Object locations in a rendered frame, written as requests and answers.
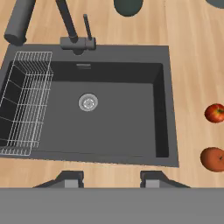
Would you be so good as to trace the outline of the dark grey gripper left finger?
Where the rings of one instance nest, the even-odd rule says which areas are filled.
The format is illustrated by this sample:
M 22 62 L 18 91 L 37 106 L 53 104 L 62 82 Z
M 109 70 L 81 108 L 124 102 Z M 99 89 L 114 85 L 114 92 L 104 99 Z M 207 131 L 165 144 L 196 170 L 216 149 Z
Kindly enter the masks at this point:
M 84 171 L 62 171 L 56 179 L 36 185 L 36 188 L 83 188 Z

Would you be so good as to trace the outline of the orange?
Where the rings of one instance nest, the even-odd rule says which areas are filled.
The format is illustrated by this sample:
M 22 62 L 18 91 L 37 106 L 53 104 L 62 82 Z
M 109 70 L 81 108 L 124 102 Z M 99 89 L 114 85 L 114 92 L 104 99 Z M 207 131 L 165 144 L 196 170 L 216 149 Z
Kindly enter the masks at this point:
M 224 172 L 224 150 L 216 147 L 205 148 L 200 154 L 200 162 L 211 172 Z

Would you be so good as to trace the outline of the dark grey round object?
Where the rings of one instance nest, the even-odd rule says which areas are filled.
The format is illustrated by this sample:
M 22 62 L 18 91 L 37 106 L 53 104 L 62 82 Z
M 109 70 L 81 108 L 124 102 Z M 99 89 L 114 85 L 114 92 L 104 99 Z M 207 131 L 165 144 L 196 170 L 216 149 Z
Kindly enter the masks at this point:
M 135 16 L 142 8 L 144 0 L 114 0 L 115 10 L 124 17 Z

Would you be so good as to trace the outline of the dark grey sink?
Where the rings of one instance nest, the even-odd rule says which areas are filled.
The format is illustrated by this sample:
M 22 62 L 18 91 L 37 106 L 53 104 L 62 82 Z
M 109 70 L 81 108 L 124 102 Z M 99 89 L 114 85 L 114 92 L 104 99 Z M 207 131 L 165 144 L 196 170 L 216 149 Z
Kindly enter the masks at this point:
M 0 88 L 17 52 L 51 52 L 52 84 L 38 148 L 0 158 L 178 166 L 168 46 L 9 45 Z

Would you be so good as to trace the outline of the red apple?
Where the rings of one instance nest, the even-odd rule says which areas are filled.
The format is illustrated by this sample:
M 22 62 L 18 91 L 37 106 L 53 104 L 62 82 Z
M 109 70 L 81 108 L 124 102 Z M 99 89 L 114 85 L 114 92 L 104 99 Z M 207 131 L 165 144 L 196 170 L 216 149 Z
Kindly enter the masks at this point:
M 224 106 L 219 103 L 211 104 L 206 108 L 204 115 L 211 123 L 221 123 L 224 121 Z

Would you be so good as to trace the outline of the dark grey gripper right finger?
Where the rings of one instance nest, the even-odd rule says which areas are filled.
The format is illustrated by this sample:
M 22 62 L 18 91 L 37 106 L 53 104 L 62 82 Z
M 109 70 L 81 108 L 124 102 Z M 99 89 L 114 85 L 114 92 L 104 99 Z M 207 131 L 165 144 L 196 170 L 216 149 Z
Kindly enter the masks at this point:
M 141 188 L 188 188 L 188 185 L 167 178 L 162 171 L 140 171 Z

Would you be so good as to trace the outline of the dark grey sink faucet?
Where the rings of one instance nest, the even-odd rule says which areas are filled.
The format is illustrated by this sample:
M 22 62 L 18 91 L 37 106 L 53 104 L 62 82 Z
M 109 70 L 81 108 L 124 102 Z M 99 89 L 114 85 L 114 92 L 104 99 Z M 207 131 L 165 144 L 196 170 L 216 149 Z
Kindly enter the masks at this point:
M 55 0 L 59 13 L 62 17 L 66 31 L 68 33 L 67 37 L 60 38 L 60 46 L 63 50 L 72 50 L 74 54 L 80 55 L 86 50 L 96 49 L 96 38 L 92 36 L 90 31 L 90 24 L 88 22 L 88 15 L 84 14 L 84 24 L 87 31 L 86 37 L 79 37 L 75 28 L 74 23 L 69 12 L 66 0 Z

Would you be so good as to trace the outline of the dark grey cylinder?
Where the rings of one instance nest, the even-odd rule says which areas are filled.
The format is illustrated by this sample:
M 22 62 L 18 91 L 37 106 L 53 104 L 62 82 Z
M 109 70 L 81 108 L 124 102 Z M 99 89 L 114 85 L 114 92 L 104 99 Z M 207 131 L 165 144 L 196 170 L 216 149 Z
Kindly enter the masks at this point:
M 22 46 L 32 17 L 36 0 L 16 0 L 7 24 L 4 38 L 14 46 Z

